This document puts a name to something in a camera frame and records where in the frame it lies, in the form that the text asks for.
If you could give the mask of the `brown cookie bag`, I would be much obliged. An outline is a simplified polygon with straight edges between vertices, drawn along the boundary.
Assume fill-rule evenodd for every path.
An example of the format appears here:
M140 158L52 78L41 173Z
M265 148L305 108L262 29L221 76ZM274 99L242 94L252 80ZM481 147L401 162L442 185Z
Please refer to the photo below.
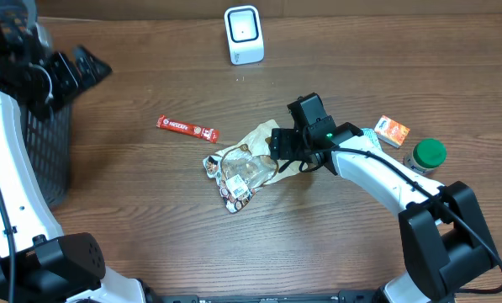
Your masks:
M216 182L231 214L245 208L262 188L308 167L301 162L289 164L286 160L271 159L269 143L276 128L275 120L261 123L237 144L203 159L207 176Z

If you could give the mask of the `green wet wipes pack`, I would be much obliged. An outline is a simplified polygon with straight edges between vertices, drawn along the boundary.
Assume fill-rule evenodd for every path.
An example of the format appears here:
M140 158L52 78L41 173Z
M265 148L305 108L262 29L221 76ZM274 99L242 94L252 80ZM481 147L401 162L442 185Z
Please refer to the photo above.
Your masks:
M363 134L372 142L372 144L379 149L380 151L382 150L381 144L379 142L377 133L370 128L362 128Z

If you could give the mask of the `red Nescafe stick sachet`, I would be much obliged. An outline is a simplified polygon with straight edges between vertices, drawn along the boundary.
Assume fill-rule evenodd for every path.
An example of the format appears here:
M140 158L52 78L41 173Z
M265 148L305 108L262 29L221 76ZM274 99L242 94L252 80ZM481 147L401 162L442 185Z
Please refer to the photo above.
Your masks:
M219 131L216 129L173 120L167 118L165 115L161 115L159 117L156 122L156 127L163 130L169 130L187 136L196 137L211 143L216 143L219 139Z

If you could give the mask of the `orange tissue pack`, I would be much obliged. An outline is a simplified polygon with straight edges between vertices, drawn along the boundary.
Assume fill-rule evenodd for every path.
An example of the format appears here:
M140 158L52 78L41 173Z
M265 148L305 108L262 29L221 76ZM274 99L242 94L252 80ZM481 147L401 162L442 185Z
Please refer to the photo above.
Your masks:
M389 145L400 148L410 132L407 126L382 115L374 127L377 137Z

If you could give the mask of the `green lid jar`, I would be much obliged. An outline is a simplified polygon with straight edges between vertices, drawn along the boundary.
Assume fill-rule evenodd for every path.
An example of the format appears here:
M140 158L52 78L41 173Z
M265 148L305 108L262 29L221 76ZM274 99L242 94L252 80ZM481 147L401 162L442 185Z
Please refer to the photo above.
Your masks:
M436 139L428 138L420 141L405 154L403 163L412 171L427 175L440 167L447 158L445 145Z

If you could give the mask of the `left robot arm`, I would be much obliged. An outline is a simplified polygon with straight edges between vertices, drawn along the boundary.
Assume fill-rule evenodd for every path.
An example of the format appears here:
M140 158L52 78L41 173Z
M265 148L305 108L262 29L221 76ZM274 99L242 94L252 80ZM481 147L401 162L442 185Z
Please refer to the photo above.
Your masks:
M57 136L31 132L26 116L53 120L111 73L82 46L55 51L33 1L0 1L0 299L8 302L152 302L138 279L107 266L95 238L66 234L45 201L45 168ZM29 155L35 151L35 158Z

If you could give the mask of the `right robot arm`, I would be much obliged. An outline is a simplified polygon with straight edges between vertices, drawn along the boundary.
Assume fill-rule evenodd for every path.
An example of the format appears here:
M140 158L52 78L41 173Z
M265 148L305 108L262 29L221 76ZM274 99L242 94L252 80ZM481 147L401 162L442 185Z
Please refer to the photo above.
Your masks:
M409 170L375 147L355 125L337 125L317 93L288 105L292 128L272 129L272 159L325 167L366 190L399 223L406 271L377 290L342 290L340 302L453 302L500 258L475 193L465 183L448 186ZM502 292L477 289L476 294Z

